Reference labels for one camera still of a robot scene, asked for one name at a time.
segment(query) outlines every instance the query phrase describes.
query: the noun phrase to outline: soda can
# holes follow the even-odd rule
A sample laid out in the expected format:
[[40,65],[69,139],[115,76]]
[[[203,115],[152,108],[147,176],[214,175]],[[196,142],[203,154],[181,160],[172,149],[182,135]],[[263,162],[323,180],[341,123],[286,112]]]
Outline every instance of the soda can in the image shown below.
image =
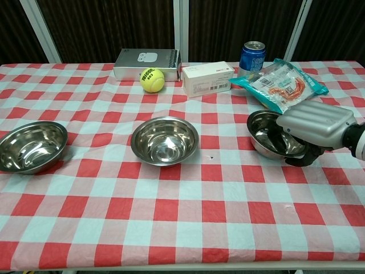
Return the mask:
[[238,77],[260,71],[265,60],[265,44],[258,41],[249,41],[244,44],[241,53]]

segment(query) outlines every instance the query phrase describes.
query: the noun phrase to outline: tennis ball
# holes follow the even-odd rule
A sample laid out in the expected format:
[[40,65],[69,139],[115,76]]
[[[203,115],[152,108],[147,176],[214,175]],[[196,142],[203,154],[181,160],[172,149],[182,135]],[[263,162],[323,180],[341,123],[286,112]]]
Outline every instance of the tennis ball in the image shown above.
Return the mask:
[[146,68],[140,77],[143,89],[147,92],[158,92],[165,84],[164,74],[156,68]]

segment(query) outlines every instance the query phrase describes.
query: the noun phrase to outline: snack bag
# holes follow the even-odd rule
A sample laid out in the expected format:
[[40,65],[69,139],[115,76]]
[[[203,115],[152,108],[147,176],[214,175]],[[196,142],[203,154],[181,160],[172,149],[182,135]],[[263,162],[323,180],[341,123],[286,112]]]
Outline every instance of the snack bag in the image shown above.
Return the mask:
[[264,106],[279,113],[309,97],[329,91],[311,76],[281,59],[275,59],[262,71],[230,81],[244,87]]

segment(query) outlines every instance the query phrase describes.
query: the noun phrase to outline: metal bowl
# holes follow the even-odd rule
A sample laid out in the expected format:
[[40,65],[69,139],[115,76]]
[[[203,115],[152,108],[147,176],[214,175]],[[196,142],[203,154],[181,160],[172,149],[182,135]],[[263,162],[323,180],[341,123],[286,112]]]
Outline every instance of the metal bowl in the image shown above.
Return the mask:
[[284,132],[276,124],[279,113],[260,110],[252,113],[247,120],[254,148],[270,159],[301,158],[307,151],[303,141]]
[[34,174],[50,168],[61,157],[67,131],[55,122],[18,127],[0,140],[0,170]]
[[132,134],[134,154],[155,166],[171,166],[191,156],[197,149],[199,135],[187,121],[165,116],[139,125]]

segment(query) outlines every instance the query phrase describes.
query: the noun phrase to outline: table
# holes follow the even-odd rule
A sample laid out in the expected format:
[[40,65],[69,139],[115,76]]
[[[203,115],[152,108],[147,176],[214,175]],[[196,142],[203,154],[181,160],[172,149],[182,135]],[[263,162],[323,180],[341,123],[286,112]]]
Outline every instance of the table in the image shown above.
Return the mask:
[[[365,68],[293,63],[330,89],[314,100],[363,122]],[[263,107],[245,90],[146,94],[112,68],[0,67],[0,136],[36,120],[69,134],[54,168],[0,174],[0,269],[365,260],[365,162],[345,148],[303,168],[266,159],[246,128]],[[200,149],[173,167],[141,163],[131,133],[164,115],[191,122]]]

